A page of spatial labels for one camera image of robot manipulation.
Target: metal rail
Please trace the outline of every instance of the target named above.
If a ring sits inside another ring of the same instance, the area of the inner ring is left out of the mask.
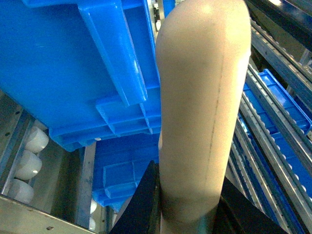
[[[246,168],[245,168],[245,165],[244,165],[244,162],[243,162],[243,159],[241,157],[241,155],[239,154],[238,150],[237,150],[237,147],[235,146],[235,144],[232,142],[232,145],[231,145],[231,152],[233,153],[233,156],[234,158],[232,158],[232,160],[235,160],[236,159],[236,162],[237,162],[237,165],[238,165],[238,168],[239,170],[241,171],[243,177],[244,177],[244,180],[245,180],[245,183],[248,187],[248,190],[249,190],[249,193],[251,195],[251,198],[252,198],[252,202],[254,204],[254,206],[256,206],[259,210],[261,210],[263,213],[265,213],[264,209],[263,209],[263,206],[260,202],[260,199],[257,195],[257,192],[254,188],[254,185],[250,179],[250,176],[248,175],[248,172],[246,171]]]
[[[261,163],[261,159],[259,158],[257,152],[252,146],[250,139],[244,132],[244,129],[242,128],[241,123],[238,119],[236,121],[234,134],[237,136],[237,139],[245,152],[247,160],[249,161],[250,166],[260,183],[262,191],[265,194],[279,225],[288,233],[301,233],[298,227],[295,226],[295,224],[292,222],[290,214],[283,206],[284,202],[282,201],[279,192],[273,184],[266,168]]]
[[[252,21],[252,45],[293,88],[295,93],[312,106],[312,74],[296,62],[284,48]]]
[[[310,16],[312,15],[312,5],[310,0],[288,0],[291,4],[297,6]]]
[[[237,185],[239,186],[239,190],[242,192],[242,194],[243,194],[245,197],[247,197],[246,192],[245,192],[245,189],[244,189],[243,184],[242,184],[242,181],[240,180],[240,177],[239,177],[238,172],[237,172],[238,169],[237,169],[236,166],[233,164],[232,157],[229,157],[229,168],[230,168],[230,170],[232,171],[233,176],[234,176],[234,178],[235,178],[236,181],[237,181]]]
[[[312,202],[244,93],[239,111],[257,144],[261,146],[260,150],[270,163],[277,181],[286,192],[287,200],[295,207],[299,222],[305,231],[312,233]]]
[[[312,144],[250,65],[246,83],[312,177]]]
[[[3,194],[3,195],[7,195],[9,193],[12,181],[14,179],[16,168],[17,168],[18,164],[20,163],[20,160],[23,156],[23,151],[24,151],[24,148],[26,145],[26,140],[30,134],[30,130],[31,130],[33,123],[34,123],[33,119],[25,111],[23,111],[23,113],[22,113],[22,116],[24,116],[24,115],[26,115],[25,131],[22,130],[22,132],[23,132],[22,138],[21,138],[21,142],[19,143],[18,150],[17,150],[16,154],[11,155],[11,157],[14,158],[12,165],[10,167],[9,166],[6,167],[6,170],[9,173],[7,174],[7,178],[6,178],[5,183],[4,183],[2,190],[1,190],[1,194]]]

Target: beige plastic arm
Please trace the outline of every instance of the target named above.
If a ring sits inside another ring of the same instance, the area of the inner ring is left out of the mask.
[[[194,234],[207,214],[212,228],[250,47],[243,0],[186,0],[161,27],[163,234]]]

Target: blue plastic crate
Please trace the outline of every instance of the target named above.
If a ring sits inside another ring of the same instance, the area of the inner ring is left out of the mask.
[[[115,210],[132,196],[151,160],[158,163],[159,134],[138,134],[97,143],[93,198]]]
[[[282,154],[285,155],[287,162],[292,166],[292,171],[298,175],[300,183],[307,189],[308,195],[312,197],[312,178],[309,173],[280,133],[275,133],[272,137],[280,147]]]
[[[163,0],[162,3],[164,6],[164,15],[165,17],[167,17],[169,13],[174,9],[176,5],[176,1],[175,0]]]
[[[307,134],[312,129],[312,121],[303,112],[294,99],[288,94],[288,92],[282,87],[282,85],[274,78],[268,69],[264,69],[262,73],[259,73],[262,80],[265,82],[270,91],[275,95],[277,100],[283,105],[290,116],[296,121],[297,125]],[[274,125],[269,115],[261,106],[256,96],[252,93],[247,84],[244,85],[244,92],[249,101],[253,104],[261,120],[264,122],[266,128],[270,131],[270,134],[278,133],[278,128]]]
[[[0,89],[64,149],[160,132],[146,0],[3,0],[0,21]]]

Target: white roller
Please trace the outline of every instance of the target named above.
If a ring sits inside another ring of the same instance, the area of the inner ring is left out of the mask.
[[[36,126],[36,127],[38,127],[39,129],[41,129],[41,130],[46,130],[46,129],[48,129],[47,128],[47,126],[45,126],[43,123],[41,123],[39,120],[35,120],[34,121],[34,124],[33,124],[33,126]]]
[[[93,218],[90,217],[90,221],[89,221],[89,230],[90,231],[94,231],[96,229],[96,222],[94,221]]]
[[[29,204],[34,198],[34,189],[19,179],[13,179],[8,197]]]
[[[243,0],[187,0],[156,42],[162,234],[194,234],[219,202],[251,47]]]
[[[93,214],[94,211],[96,211],[98,207],[98,204],[96,201],[93,200],[93,198],[91,199],[91,207],[90,207],[90,214]]]
[[[23,156],[17,166],[15,177],[28,180],[36,176],[42,167],[42,161],[34,153],[24,150]]]
[[[33,126],[27,139],[25,149],[34,154],[42,151],[49,143],[49,137],[40,128]]]

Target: metal roller conveyor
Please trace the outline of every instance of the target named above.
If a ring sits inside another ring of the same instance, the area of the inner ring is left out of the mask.
[[[242,192],[242,194],[247,197],[247,193],[248,191],[244,188],[243,186],[243,181],[241,180],[241,177],[239,175],[239,169],[237,168],[237,166],[233,163],[232,157],[230,155],[229,157],[229,163],[228,163],[228,167],[230,168],[231,172],[233,173],[234,178],[237,181],[237,185],[239,186],[239,190]]]
[[[306,70],[284,48],[273,40],[255,22],[252,24],[252,45],[266,61],[293,88],[295,93],[312,106],[312,74]]]
[[[311,16],[286,0],[246,0],[292,35],[307,49],[312,50]]]
[[[249,65],[246,83],[312,176],[312,145],[257,72]]]
[[[238,119],[235,126],[234,137],[238,139],[242,149],[244,150],[246,158],[249,161],[256,179],[259,181],[262,191],[271,206],[273,214],[271,214],[268,210],[266,211],[266,215],[272,219],[273,216],[275,216],[279,225],[288,233],[302,233],[301,230],[292,222],[290,214],[283,206],[284,202],[282,201],[276,186],[272,182],[266,168],[261,163],[261,159],[252,146],[250,139],[244,132],[244,129],[242,128],[242,125]]]
[[[257,142],[261,152],[269,162],[276,180],[283,191],[286,192],[286,198],[297,211],[297,218],[305,232],[312,232],[312,203],[309,196],[303,190],[300,182],[295,177],[287,161],[274,142],[274,139],[268,133],[268,130],[261,121],[260,116],[252,107],[246,95],[243,93],[239,109],[247,127]]]
[[[254,206],[256,206],[259,210],[261,210],[263,213],[265,213],[263,206],[260,202],[260,199],[258,197],[257,191],[256,191],[256,189],[252,183],[251,178],[250,178],[250,175],[249,175],[248,171],[246,170],[243,158],[239,154],[237,147],[235,146],[234,143],[232,143],[232,145],[231,145],[230,158],[232,159],[232,161],[236,162],[238,169],[243,176],[243,180],[244,180],[243,183],[246,184],[247,189],[248,189],[247,193],[250,195],[250,197],[247,197],[247,198],[254,204]]]

